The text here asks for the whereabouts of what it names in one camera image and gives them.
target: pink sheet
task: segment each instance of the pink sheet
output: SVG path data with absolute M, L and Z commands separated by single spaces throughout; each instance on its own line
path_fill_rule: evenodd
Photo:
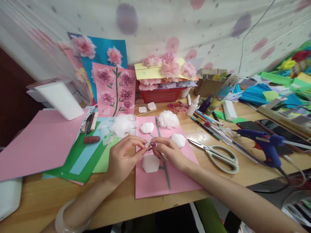
M 58 111 L 39 111 L 0 153 L 0 181 L 63 166 L 87 111 L 71 121 Z
M 136 121 L 137 121 L 136 135 L 138 137 L 141 137 L 149 141 L 152 139 L 152 137 L 159 136 L 156 127 L 155 116 L 136 117 Z M 145 122 L 152 122 L 155 125 L 152 133 L 144 134 L 141 132 L 140 127 Z M 178 128 L 173 128 L 171 130 L 159 127 L 159 131 L 161 137 L 170 138 L 173 133 L 177 133 L 182 134 L 185 138 L 187 138 L 184 132 L 182 131 L 180 125 L 178 126 Z M 186 141 L 185 146 L 182 147 L 180 150 L 191 161 L 199 164 L 197 158 L 195 157 L 191 149 L 188 140 Z M 143 158 L 141 158 L 136 164 L 136 182 L 135 182 L 136 199 L 202 189 L 202 187 L 198 183 L 196 183 L 193 179 L 191 179 L 186 174 L 178 171 L 172 164 L 170 164 L 170 162 L 166 161 L 165 163 L 170 182 L 170 189 L 169 189 L 166 174 L 163 169 L 159 169 L 157 172 L 154 173 L 145 173 L 144 169 L 142 168 L 142 163 Z
M 119 67 L 118 73 L 120 72 L 120 76 L 118 77 L 118 83 L 116 85 L 116 75 L 114 72 L 116 72 L 116 67 L 113 66 L 107 66 L 99 63 L 92 62 L 93 65 L 93 74 L 94 74 L 94 80 L 96 83 L 96 89 L 97 89 L 97 104 L 98 104 L 98 117 L 116 117 L 118 114 L 124 113 L 124 114 L 134 114 L 134 106 L 135 106 L 135 84 L 136 84 L 136 73 L 133 70 L 127 70 L 124 68 Z M 101 69 L 108 69 L 109 73 L 111 75 L 111 83 L 103 83 L 98 80 L 98 70 Z M 131 87 L 128 87 L 126 85 L 122 85 L 120 82 L 122 80 L 122 74 L 127 72 L 131 79 L 132 84 Z M 127 90 L 130 91 L 131 97 L 129 99 L 122 99 L 121 93 L 122 91 Z M 113 98 L 112 101 L 106 101 L 105 103 L 102 101 L 102 93 L 108 93 L 110 97 Z M 126 102 L 132 103 L 131 109 L 125 110 L 123 108 L 123 104 Z M 103 111 L 105 109 L 109 109 L 109 114 L 104 115 Z

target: white bangle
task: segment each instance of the white bangle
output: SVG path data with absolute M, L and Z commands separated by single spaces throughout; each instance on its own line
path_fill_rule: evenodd
M 89 225 L 91 219 L 89 219 L 84 225 L 82 225 L 76 229 L 71 229 L 68 226 L 66 226 L 66 224 L 64 222 L 64 218 L 63 218 L 63 213 L 64 213 L 64 210 L 68 206 L 70 206 L 74 201 L 75 201 L 75 199 L 67 202 L 65 205 L 63 205 L 63 207 L 57 213 L 56 218 L 55 218 L 55 229 L 56 229 L 57 233 L 82 233 L 83 231 L 86 230 L 87 226 Z

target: wooden stick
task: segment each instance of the wooden stick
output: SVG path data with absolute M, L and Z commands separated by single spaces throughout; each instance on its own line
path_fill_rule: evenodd
M 146 114 L 146 113 L 153 112 L 153 111 L 155 111 L 155 110 L 152 110 L 152 111 L 149 111 L 149 112 L 145 112 L 145 113 L 142 113 L 142 114 L 139 114 L 139 115 L 136 115 L 136 116 L 138 117 L 138 116 L 144 115 L 144 114 Z

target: wall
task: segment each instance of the wall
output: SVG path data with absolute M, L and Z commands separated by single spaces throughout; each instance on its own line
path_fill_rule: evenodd
M 311 0 L 0 0 L 0 9 L 0 45 L 37 80 L 75 79 L 55 46 L 67 31 L 126 40 L 129 64 L 172 51 L 197 68 L 243 75 L 277 65 L 311 37 Z

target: scissors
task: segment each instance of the scissors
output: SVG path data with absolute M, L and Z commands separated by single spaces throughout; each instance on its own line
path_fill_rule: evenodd
M 228 150 L 225 147 L 222 146 L 204 146 L 198 142 L 192 141 L 190 139 L 188 139 L 189 142 L 191 142 L 192 144 L 202 148 L 203 150 L 205 150 L 205 152 L 209 155 L 211 161 L 223 172 L 229 173 L 229 174 L 236 174 L 239 171 L 239 165 L 238 165 L 238 161 L 237 161 L 237 157 L 235 156 L 234 153 L 232 153 L 230 150 Z M 216 149 L 220 149 L 220 150 L 224 150 L 226 151 L 230 156 L 226 156 L 222 153 L 220 153 L 219 151 L 217 151 Z M 228 170 L 223 168 L 222 166 L 220 166 L 215 159 L 218 159 L 226 164 L 228 164 L 230 167 L 233 168 L 233 170 Z

